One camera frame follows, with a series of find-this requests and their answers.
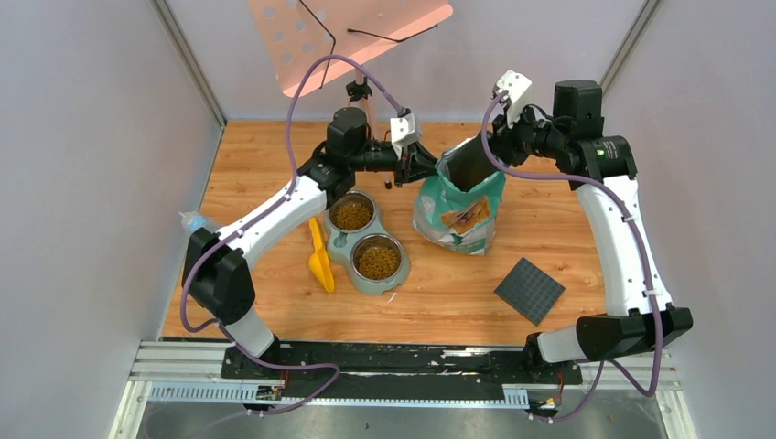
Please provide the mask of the green dog food bag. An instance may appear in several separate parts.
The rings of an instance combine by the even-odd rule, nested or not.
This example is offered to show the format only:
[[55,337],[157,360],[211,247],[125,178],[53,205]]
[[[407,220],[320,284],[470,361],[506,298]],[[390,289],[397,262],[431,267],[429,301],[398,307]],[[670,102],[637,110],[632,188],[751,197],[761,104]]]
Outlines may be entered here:
[[414,201],[412,224],[427,241],[465,255],[485,254],[496,234],[506,176],[472,136],[447,150]]

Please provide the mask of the yellow plastic scoop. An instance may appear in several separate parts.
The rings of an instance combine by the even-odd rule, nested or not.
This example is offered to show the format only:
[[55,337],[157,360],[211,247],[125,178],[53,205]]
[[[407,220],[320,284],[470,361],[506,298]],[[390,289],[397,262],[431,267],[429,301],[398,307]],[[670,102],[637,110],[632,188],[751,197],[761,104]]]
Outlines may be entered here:
[[327,240],[322,226],[317,218],[308,220],[308,227],[313,243],[313,252],[308,258],[308,269],[318,280],[323,289],[333,294],[335,292],[335,279],[330,266]]

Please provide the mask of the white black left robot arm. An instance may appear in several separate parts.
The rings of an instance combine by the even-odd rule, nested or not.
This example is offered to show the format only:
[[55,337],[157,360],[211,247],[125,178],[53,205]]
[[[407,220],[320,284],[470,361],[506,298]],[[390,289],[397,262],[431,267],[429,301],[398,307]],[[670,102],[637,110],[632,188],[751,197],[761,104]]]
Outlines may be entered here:
[[253,307],[252,269],[293,229],[348,195],[357,173],[391,172],[396,185],[430,176],[436,159],[420,138],[419,122],[407,108],[391,119],[387,140],[373,138],[361,109],[336,111],[325,139],[264,204],[226,226],[213,227],[198,212],[185,216],[190,237],[180,303],[192,297],[210,312],[210,323],[246,351],[245,366],[255,376],[273,376],[281,356],[272,347],[275,334]]

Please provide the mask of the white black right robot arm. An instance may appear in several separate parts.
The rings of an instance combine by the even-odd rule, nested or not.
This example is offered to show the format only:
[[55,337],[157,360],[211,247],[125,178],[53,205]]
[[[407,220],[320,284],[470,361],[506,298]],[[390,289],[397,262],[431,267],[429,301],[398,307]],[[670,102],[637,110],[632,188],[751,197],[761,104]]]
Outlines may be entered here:
[[[542,382],[557,373],[560,362],[660,352],[689,331],[694,319],[688,308],[674,304],[654,263],[641,220],[634,156],[624,137],[604,134],[601,86],[593,80],[558,82],[551,113],[530,102],[531,86],[511,70],[496,81],[488,109],[501,105],[503,113],[484,116],[483,152],[511,176],[568,182],[587,216],[606,296],[605,313],[529,337],[524,373]],[[518,171],[530,155],[554,160],[557,173]]]

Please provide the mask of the green double pet bowl stand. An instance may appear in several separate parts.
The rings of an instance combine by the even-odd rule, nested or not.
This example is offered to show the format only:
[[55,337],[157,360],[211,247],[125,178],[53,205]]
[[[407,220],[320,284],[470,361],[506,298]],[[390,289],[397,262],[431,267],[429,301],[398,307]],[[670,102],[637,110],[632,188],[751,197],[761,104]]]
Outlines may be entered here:
[[359,292],[381,295],[407,281],[409,257],[384,228],[382,213],[368,194],[348,192],[327,210],[324,228],[329,258],[347,270]]

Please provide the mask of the brown kibble in far bowl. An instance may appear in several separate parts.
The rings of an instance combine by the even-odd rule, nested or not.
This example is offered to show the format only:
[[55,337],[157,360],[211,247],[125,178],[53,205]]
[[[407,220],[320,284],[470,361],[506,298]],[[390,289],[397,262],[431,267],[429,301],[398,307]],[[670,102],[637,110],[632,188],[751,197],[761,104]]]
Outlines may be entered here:
[[354,231],[366,227],[372,220],[371,206],[348,202],[338,206],[332,217],[332,224],[339,230]]

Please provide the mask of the brown kibble in bowl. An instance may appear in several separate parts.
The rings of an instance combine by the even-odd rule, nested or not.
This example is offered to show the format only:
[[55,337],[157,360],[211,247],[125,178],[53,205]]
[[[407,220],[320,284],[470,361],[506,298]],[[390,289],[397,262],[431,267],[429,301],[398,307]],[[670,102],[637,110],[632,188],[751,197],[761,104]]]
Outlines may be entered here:
[[371,206],[348,202],[338,206],[332,217],[332,224],[339,230],[354,231],[366,227],[372,220]]
[[356,269],[366,279],[381,281],[394,275],[400,262],[400,256],[392,248],[375,245],[358,258]]

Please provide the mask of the near steel bowl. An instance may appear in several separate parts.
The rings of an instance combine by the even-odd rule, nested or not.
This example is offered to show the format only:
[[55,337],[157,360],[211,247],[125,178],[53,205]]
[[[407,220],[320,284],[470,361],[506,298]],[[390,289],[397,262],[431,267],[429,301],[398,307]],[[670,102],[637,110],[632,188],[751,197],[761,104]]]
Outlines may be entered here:
[[387,234],[371,234],[359,239],[351,251],[351,266],[357,279],[382,282],[400,272],[404,256],[399,242]]

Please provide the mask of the brown kibble in near bowl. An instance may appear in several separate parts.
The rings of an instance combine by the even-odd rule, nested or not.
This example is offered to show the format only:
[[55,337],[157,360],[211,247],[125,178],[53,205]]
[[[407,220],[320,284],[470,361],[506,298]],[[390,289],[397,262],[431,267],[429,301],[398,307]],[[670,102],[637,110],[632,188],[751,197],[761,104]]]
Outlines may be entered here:
[[400,256],[392,248],[375,245],[358,258],[356,269],[366,279],[381,281],[394,275],[400,262]]

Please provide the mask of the dark grey studded plate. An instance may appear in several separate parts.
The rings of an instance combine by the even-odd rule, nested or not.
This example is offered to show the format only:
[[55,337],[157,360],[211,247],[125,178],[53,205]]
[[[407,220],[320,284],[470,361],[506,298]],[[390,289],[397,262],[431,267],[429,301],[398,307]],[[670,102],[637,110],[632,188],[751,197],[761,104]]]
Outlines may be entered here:
[[535,326],[539,326],[566,288],[525,258],[521,258],[494,293]]

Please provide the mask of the pink music stand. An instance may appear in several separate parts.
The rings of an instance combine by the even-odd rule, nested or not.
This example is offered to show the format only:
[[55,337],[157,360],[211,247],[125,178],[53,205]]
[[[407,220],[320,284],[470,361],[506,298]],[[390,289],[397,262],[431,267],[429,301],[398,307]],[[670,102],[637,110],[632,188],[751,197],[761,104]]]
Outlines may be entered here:
[[376,126],[367,88],[377,82],[343,56],[363,65],[453,15],[448,1],[249,1],[249,11],[275,67],[282,93],[302,96],[351,75],[355,95],[348,104],[366,112]]

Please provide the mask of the clear blue water bottle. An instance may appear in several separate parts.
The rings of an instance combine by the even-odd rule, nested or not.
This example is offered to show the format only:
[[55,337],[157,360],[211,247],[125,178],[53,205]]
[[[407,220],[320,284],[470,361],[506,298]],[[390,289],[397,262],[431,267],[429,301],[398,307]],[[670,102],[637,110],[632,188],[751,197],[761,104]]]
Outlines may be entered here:
[[181,225],[188,235],[193,235],[200,229],[209,233],[220,235],[222,225],[211,217],[202,215],[198,211],[188,211],[179,213]]

